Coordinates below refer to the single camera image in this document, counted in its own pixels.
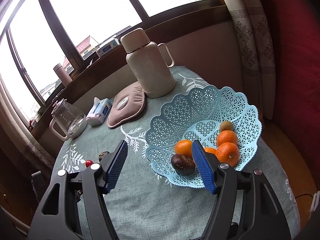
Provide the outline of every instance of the basket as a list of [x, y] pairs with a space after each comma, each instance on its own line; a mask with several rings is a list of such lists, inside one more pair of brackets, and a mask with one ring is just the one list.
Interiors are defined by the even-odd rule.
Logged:
[[171, 165], [176, 142], [199, 140], [203, 147], [217, 148], [216, 138], [221, 122], [229, 120], [238, 136], [240, 160], [235, 170], [241, 171], [257, 151], [261, 122], [255, 106], [247, 102], [243, 93], [230, 87], [218, 90], [208, 85], [193, 88], [187, 95], [177, 94], [161, 107], [161, 114], [150, 121], [146, 133], [149, 147], [146, 156], [152, 169], [176, 186], [204, 188], [199, 171], [189, 176], [178, 174]]

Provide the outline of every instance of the tablecloth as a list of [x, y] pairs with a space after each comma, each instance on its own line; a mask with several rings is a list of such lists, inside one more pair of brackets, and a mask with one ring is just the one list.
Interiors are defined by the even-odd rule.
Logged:
[[[82, 171], [85, 169], [85, 160], [98, 162], [99, 153], [114, 151], [121, 139], [128, 142], [128, 157], [118, 183], [110, 194], [104, 196], [121, 240], [184, 240], [199, 237], [215, 202], [215, 195], [210, 195], [206, 189], [171, 185], [152, 171], [145, 157], [148, 147], [145, 133], [150, 119], [159, 115], [162, 104], [171, 101], [176, 94], [186, 94], [193, 87], [208, 85], [184, 66], [175, 66], [170, 71], [177, 84], [169, 94], [161, 98], [148, 98], [140, 115], [115, 129], [110, 129], [106, 122], [96, 127], [88, 125], [81, 136], [63, 144], [53, 169], [53, 176], [62, 168], [69, 173]], [[257, 167], [262, 169], [275, 191], [294, 238], [300, 231], [298, 207], [279, 160], [261, 138], [257, 153], [244, 171], [251, 172]], [[241, 203], [242, 192], [238, 191], [233, 221], [239, 222]], [[78, 211], [83, 235], [91, 238], [82, 200], [78, 203]]]

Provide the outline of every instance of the beige thermos jug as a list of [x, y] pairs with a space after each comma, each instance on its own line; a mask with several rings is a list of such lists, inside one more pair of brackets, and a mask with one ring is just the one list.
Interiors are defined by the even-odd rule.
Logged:
[[[169, 93], [176, 82], [169, 70], [174, 65], [168, 46], [150, 41], [142, 28], [129, 32], [121, 38], [127, 52], [127, 63], [149, 98], [158, 98]], [[165, 46], [172, 60], [168, 66], [159, 49]]]

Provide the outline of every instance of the scalloped basket rim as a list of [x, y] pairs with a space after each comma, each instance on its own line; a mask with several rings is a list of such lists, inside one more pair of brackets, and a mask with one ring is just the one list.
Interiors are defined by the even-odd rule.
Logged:
[[[207, 87], [212, 87], [214, 90], [218, 90], [218, 91], [222, 91], [222, 90], [224, 90], [224, 89], [226, 89], [226, 88], [227, 88], [227, 89], [230, 89], [235, 95], [241, 95], [241, 96], [243, 96], [244, 99], [245, 99], [246, 104], [247, 104], [248, 106], [253, 107], [253, 108], [256, 110], [256, 112], [259, 114], [258, 109], [257, 109], [257, 107], [256, 107], [255, 105], [249, 105], [248, 99], [247, 99], [247, 97], [246, 97], [246, 95], [245, 95], [244, 93], [242, 93], [242, 92], [235, 92], [235, 91], [233, 90], [233, 88], [228, 87], [228, 86], [223, 87], [223, 88], [221, 88], [221, 89], [218, 89], [218, 88], [217, 88], [216, 86], [214, 86], [214, 85], [207, 85], [207, 86], [205, 86], [205, 87], [203, 87], [203, 88], [194, 87], [194, 88], [190, 89], [190, 90], [188, 91], [188, 93], [186, 93], [186, 94], [181, 94], [181, 93], [176, 94], [176, 95], [172, 98], [172, 100], [171, 100], [170, 102], [164, 103], [164, 104], [161, 106], [160, 114], [159, 114], [159, 115], [155, 115], [155, 116], [152, 117], [151, 120], [150, 120], [150, 123], [149, 123], [149, 126], [150, 126], [150, 127], [149, 127], [149, 129], [147, 130], [146, 135], [145, 135], [146, 142], [147, 142], [148, 145], [149, 145], [148, 148], [146, 149], [146, 157], [147, 157], [148, 161], [150, 161], [150, 163], [151, 163], [151, 168], [152, 168], [152, 170], [153, 170], [156, 174], [158, 174], [159, 176], [166, 178], [166, 179], [170, 182], [170, 184], [172, 184], [172, 185], [179, 186], [179, 187], [204, 188], [204, 185], [203, 185], [203, 186], [193, 186], [193, 185], [181, 185], [181, 184], [177, 184], [177, 183], [171, 181], [168, 176], [166, 176], [165, 174], [162, 174], [162, 173], [158, 172], [158, 171], [154, 168], [155, 162], [154, 162], [153, 160], [150, 160], [150, 159], [149, 159], [149, 156], [148, 156], [148, 155], [149, 155], [149, 150], [151, 149], [151, 146], [150, 146], [151, 144], [149, 143], [149, 140], [148, 140], [148, 136], [147, 136], [147, 135], [149, 135], [149, 132], [150, 132], [150, 130], [151, 130], [151, 123], [152, 123], [153, 119], [155, 119], [156, 117], [160, 117], [160, 116], [161, 116], [161, 114], [163, 113], [163, 108], [164, 108], [164, 106], [167, 105], [167, 104], [172, 103], [177, 96], [181, 96], [181, 95], [182, 95], [182, 96], [187, 96], [187, 95], [189, 95], [189, 93], [190, 93], [191, 91], [193, 91], [193, 90], [205, 90]], [[262, 124], [261, 124], [261, 122], [260, 122], [260, 120], [259, 120], [259, 116], [258, 116], [258, 118], [257, 118], [257, 121], [258, 121], [258, 125], [259, 125], [259, 133], [258, 133], [258, 138], [257, 138], [256, 143], [255, 143], [256, 150], [255, 150], [254, 154], [251, 156], [251, 158], [247, 161], [247, 163], [242, 167], [242, 169], [249, 163], [250, 160], [252, 160], [252, 158], [255, 156], [255, 154], [257, 153], [257, 150], [258, 150], [258, 140], [259, 140], [260, 135], [261, 135], [261, 132], [262, 132]]]

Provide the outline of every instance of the kettle handle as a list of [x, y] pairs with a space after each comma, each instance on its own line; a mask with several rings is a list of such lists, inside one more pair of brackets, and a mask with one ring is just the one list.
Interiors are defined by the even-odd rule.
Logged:
[[168, 52], [168, 54], [169, 54], [169, 56], [170, 56], [170, 59], [172, 60], [171, 65], [168, 66], [168, 67], [173, 67], [173, 65], [174, 65], [174, 60], [173, 60], [173, 58], [172, 58], [172, 56], [171, 56], [171, 53], [170, 53], [170, 51], [169, 51], [169, 48], [168, 48], [167, 44], [165, 44], [165, 43], [160, 43], [160, 44], [158, 44], [158, 47], [160, 47], [160, 46], [162, 46], [162, 45], [165, 46], [165, 48], [167, 49], [167, 52]]
[[50, 130], [62, 141], [67, 141], [69, 139], [68, 135], [66, 135], [65, 137], [63, 137], [61, 134], [59, 134], [54, 128], [53, 125], [56, 122], [55, 119], [52, 119], [50, 122]]

